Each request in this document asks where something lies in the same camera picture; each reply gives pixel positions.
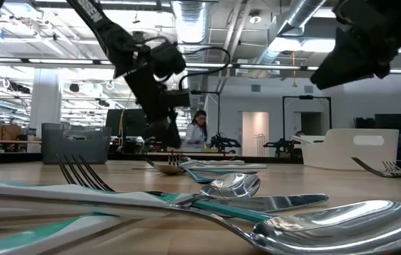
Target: white column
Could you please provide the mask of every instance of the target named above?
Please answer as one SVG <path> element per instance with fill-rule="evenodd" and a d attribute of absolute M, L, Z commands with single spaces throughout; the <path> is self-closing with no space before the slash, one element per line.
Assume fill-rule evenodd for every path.
<path fill-rule="evenodd" d="M 63 88 L 57 69 L 35 69 L 29 128 L 35 128 L 38 137 L 42 123 L 60 123 Z M 40 152 L 40 146 L 28 146 L 28 152 Z"/>

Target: plastic bin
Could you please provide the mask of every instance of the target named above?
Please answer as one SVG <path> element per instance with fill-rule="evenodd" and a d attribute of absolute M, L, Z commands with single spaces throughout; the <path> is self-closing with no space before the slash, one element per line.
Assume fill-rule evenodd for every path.
<path fill-rule="evenodd" d="M 335 170 L 362 170 L 351 158 L 357 157 L 376 170 L 383 161 L 396 162 L 399 130 L 332 129 L 324 142 L 302 143 L 306 166 Z"/>
<path fill-rule="evenodd" d="M 80 130 L 69 125 L 42 124 L 42 161 L 56 164 L 58 155 L 81 155 L 90 164 L 104 164 L 108 160 L 111 128 Z"/>

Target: gray bin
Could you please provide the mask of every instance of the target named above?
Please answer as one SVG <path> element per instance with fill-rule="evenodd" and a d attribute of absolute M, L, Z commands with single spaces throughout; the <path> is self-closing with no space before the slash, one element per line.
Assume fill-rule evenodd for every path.
<path fill-rule="evenodd" d="M 56 154 L 81 155 L 90 164 L 104 164 L 108 160 L 111 128 L 100 130 L 80 130 L 69 125 L 56 123 L 42 124 L 42 161 L 56 164 Z"/>

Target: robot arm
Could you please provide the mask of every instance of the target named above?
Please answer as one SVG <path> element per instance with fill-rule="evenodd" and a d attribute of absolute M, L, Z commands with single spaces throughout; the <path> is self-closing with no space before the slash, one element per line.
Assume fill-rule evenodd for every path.
<path fill-rule="evenodd" d="M 142 106 L 149 123 L 144 136 L 155 136 L 171 147 L 180 147 L 174 107 L 190 106 L 188 90 L 167 91 L 165 85 L 154 79 L 154 75 L 170 77 L 185 69 L 186 63 L 176 45 L 165 40 L 151 49 L 106 17 L 94 0 L 67 0 L 67 3 L 94 32 L 101 49 L 115 66 L 114 78 L 124 76 Z"/>
<path fill-rule="evenodd" d="M 350 28 L 337 29 L 336 46 L 311 82 L 326 89 L 374 75 L 386 77 L 401 48 L 401 0 L 340 0 L 333 12 Z"/>

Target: lab coat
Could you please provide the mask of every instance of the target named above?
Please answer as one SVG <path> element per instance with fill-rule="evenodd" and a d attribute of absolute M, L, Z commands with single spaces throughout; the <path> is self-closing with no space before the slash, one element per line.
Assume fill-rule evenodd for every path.
<path fill-rule="evenodd" d="M 189 140 L 200 140 L 199 144 L 189 144 Z M 186 136 L 183 139 L 182 147 L 185 148 L 202 148 L 205 144 L 205 135 L 202 128 L 198 127 L 196 124 L 191 123 L 186 129 Z"/>

